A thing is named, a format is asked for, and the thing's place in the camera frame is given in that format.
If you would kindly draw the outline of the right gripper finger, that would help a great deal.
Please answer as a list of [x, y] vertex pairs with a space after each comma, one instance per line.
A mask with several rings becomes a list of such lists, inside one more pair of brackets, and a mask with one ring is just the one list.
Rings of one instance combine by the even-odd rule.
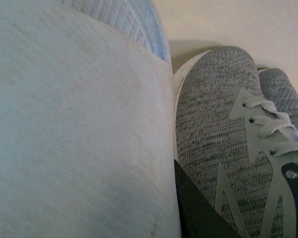
[[183, 238], [239, 238], [174, 161], [175, 183]]

